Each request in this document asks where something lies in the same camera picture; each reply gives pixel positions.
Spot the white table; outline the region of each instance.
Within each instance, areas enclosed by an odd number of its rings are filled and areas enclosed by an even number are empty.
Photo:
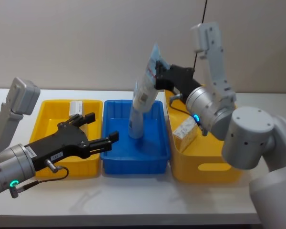
[[[0,104],[7,89],[0,89]],[[132,92],[42,90],[34,112],[20,122],[11,143],[28,143],[41,102],[48,99],[131,99]],[[163,101],[164,94],[159,93]],[[286,94],[237,94],[237,104],[286,118]],[[155,176],[101,174],[37,185],[12,199],[0,193],[0,227],[259,223],[249,180],[267,172],[264,161],[233,185],[178,183],[168,168]]]

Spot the black cable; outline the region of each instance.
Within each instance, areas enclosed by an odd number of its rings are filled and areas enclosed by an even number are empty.
[[[63,168],[64,170],[66,170],[67,174],[63,177],[59,177],[59,178],[53,178],[53,179],[47,179],[47,180],[41,180],[39,181],[39,183],[43,183],[43,182],[48,182],[48,181],[55,181],[55,180],[63,180],[65,179],[68,175],[69,175],[69,170],[67,167],[65,166],[61,166],[61,168]]]
[[[206,5],[208,3],[208,0],[205,0],[205,3],[204,3],[204,13],[202,15],[202,20],[201,20],[201,23],[204,22],[204,16],[205,16],[205,11],[206,11]],[[195,71],[195,66],[196,66],[196,60],[197,60],[197,53],[195,55],[195,60],[194,60],[194,71]]]
[[[43,182],[56,181],[56,180],[65,179],[65,178],[69,175],[69,170],[68,170],[68,168],[65,167],[65,166],[61,166],[61,168],[65,169],[65,170],[67,171],[67,174],[64,175],[63,177],[54,178],[54,179],[47,179],[47,180],[41,180],[41,181],[35,180],[35,181],[33,181],[33,182],[31,182],[31,183],[28,183],[28,184],[26,184],[26,185],[20,187],[19,189],[17,189],[18,193],[21,193],[21,192],[23,192],[23,191],[25,191],[25,190],[28,190],[29,188],[34,187],[35,185],[38,185],[38,184],[43,183]]]
[[[172,106],[172,104],[170,104],[170,108],[172,108],[172,109],[174,109],[174,110],[176,110],[176,111],[180,111],[180,112],[182,112],[182,113],[185,113],[185,114],[187,114],[187,115],[191,116],[188,112],[186,112],[186,111],[183,111],[183,110],[180,110],[180,109],[178,109],[178,108],[173,107],[173,106]]]

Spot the blue indicator light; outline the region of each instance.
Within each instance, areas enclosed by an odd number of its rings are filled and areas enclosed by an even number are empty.
[[[193,115],[193,118],[194,118],[194,120],[195,120],[197,123],[199,123],[200,118],[199,118],[199,116],[198,116],[197,114],[194,114],[194,115]]]

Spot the plastic bag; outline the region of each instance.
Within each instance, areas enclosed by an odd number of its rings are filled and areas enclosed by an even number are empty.
[[[133,91],[133,100],[135,98],[135,95],[138,91],[138,83],[137,80],[135,80],[135,87]],[[143,113],[136,110],[133,105],[130,109],[129,114],[129,123],[128,123],[128,135],[129,137],[132,137],[134,139],[138,139],[143,137],[144,135],[144,118]]]
[[[133,107],[139,112],[148,112],[158,95],[158,90],[154,88],[157,61],[161,61],[167,69],[170,68],[170,65],[161,58],[158,44],[155,44],[146,66],[145,75],[133,99]]]

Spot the yellow bin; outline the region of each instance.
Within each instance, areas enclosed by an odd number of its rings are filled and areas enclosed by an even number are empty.
[[[185,183],[210,184],[237,181],[242,171],[224,162],[221,156],[223,142],[217,140],[212,134],[208,133],[208,136],[202,136],[201,130],[198,128],[195,140],[182,153],[177,150],[173,131],[188,118],[188,115],[169,106],[171,96],[173,96],[172,92],[165,91],[168,111],[166,128],[170,139],[173,176]],[[180,100],[174,101],[172,107],[187,111]]]
[[[54,134],[57,131],[57,124],[69,119],[70,102],[73,100],[47,100],[41,104],[37,121],[31,135],[30,143],[43,137]],[[94,140],[101,137],[102,131],[102,101],[81,100],[85,114],[94,112],[95,122],[88,124],[88,140]],[[57,163],[58,166],[66,166],[69,169],[69,175],[73,177],[94,177],[99,174],[100,154],[91,155],[87,159],[81,159],[77,156],[70,156]],[[37,177],[62,177],[65,171],[61,170],[52,173],[49,168],[44,168],[36,172]]]

